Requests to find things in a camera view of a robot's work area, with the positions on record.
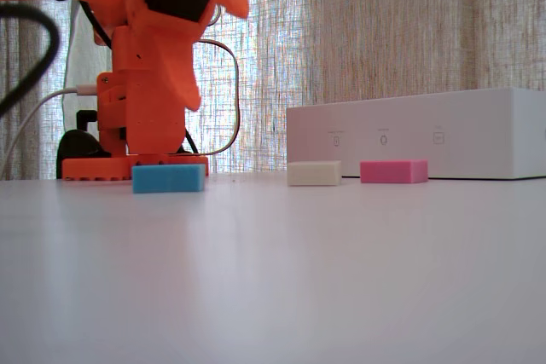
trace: white table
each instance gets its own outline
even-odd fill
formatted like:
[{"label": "white table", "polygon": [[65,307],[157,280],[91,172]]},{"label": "white table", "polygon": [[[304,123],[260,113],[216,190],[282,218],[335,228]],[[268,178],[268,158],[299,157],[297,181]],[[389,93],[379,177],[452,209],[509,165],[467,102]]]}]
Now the white table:
[{"label": "white table", "polygon": [[546,362],[546,180],[0,183],[0,363]]}]

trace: orange 3d-printed part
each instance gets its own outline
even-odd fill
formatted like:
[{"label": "orange 3d-printed part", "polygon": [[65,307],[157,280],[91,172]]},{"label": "orange 3d-printed part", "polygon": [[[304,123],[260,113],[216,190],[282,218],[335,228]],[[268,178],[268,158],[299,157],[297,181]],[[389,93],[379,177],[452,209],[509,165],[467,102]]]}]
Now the orange 3d-printed part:
[{"label": "orange 3d-printed part", "polygon": [[63,177],[127,179],[137,162],[207,163],[169,156],[184,140],[184,110],[200,106],[193,43],[217,5],[246,18],[248,0],[208,0],[198,20],[154,11],[147,0],[83,1],[112,38],[113,70],[97,78],[99,142],[112,158],[65,159]]}]

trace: pink block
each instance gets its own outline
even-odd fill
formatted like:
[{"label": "pink block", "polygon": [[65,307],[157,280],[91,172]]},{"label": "pink block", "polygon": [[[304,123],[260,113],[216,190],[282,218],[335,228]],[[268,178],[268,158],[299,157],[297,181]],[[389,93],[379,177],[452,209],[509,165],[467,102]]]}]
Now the pink block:
[{"label": "pink block", "polygon": [[361,183],[418,183],[428,181],[428,161],[362,161]]}]

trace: blue foam block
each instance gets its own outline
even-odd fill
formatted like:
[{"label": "blue foam block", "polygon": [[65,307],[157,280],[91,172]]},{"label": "blue foam block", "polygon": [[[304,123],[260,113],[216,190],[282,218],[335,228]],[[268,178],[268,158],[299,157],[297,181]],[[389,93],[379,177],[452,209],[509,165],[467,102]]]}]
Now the blue foam block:
[{"label": "blue foam block", "polygon": [[205,187],[205,172],[203,164],[134,166],[133,193],[200,192]]}]

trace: cable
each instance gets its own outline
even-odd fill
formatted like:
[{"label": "cable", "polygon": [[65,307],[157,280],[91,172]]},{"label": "cable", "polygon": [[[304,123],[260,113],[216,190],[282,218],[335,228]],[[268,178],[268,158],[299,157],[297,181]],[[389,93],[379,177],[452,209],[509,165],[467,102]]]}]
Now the cable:
[{"label": "cable", "polygon": [[45,96],[34,108],[28,113],[28,115],[25,117],[23,122],[21,123],[19,129],[17,130],[17,133],[15,134],[15,137],[11,144],[9,144],[8,152],[6,152],[6,155],[4,157],[2,168],[0,168],[0,179],[2,179],[3,175],[6,173],[6,170],[8,169],[8,163],[9,158],[11,157],[11,154],[13,153],[15,149],[15,145],[17,145],[17,140],[19,140],[20,135],[23,133],[23,130],[26,128],[28,123],[30,123],[32,117],[38,109],[45,104],[47,101],[51,100],[52,98],[57,97],[58,95],[65,95],[65,94],[76,94],[78,93],[78,89],[64,89],[60,91],[56,91],[55,93],[51,93],[50,95]]},{"label": "cable", "polygon": [[0,118],[19,102],[36,85],[45,74],[59,51],[59,29],[55,22],[44,12],[25,4],[0,4],[0,19],[2,18],[26,19],[39,23],[49,33],[49,46],[44,57],[32,68],[32,70],[12,89],[2,101],[0,101]]},{"label": "cable", "polygon": [[186,130],[186,140],[188,140],[188,144],[191,147],[191,150],[194,153],[199,153],[199,151],[197,151],[197,147],[195,146],[194,139],[191,137],[188,130]]},{"label": "cable", "polygon": [[216,5],[216,13],[214,14],[214,17],[212,17],[211,22],[208,24],[208,26],[214,26],[216,23],[220,20],[220,16],[222,15],[222,8],[219,4]]},{"label": "cable", "polygon": [[225,144],[223,147],[211,151],[210,153],[178,153],[177,155],[181,156],[197,156],[197,155],[216,155],[217,153],[222,153],[223,151],[229,149],[235,140],[237,139],[237,136],[239,135],[239,129],[241,128],[241,107],[239,105],[239,63],[237,63],[237,59],[235,57],[235,54],[231,49],[226,46],[223,43],[220,43],[216,40],[211,40],[208,38],[202,38],[199,43],[206,43],[206,44],[212,44],[214,46],[217,46],[221,49],[224,49],[227,51],[231,57],[233,57],[233,62],[235,64],[235,125],[233,129],[233,134],[231,135],[231,138],[229,139],[228,143]]},{"label": "cable", "polygon": [[84,2],[83,0],[80,0],[79,4],[82,5],[82,10],[84,11],[85,15],[87,16],[87,19],[93,26],[93,29],[95,29],[96,34],[98,34],[101,40],[108,46],[109,49],[111,49],[112,39],[107,35],[107,33],[102,28],[101,23],[99,23],[99,20],[96,18],[95,14],[93,13],[93,10],[91,10],[91,6],[87,2]]}]

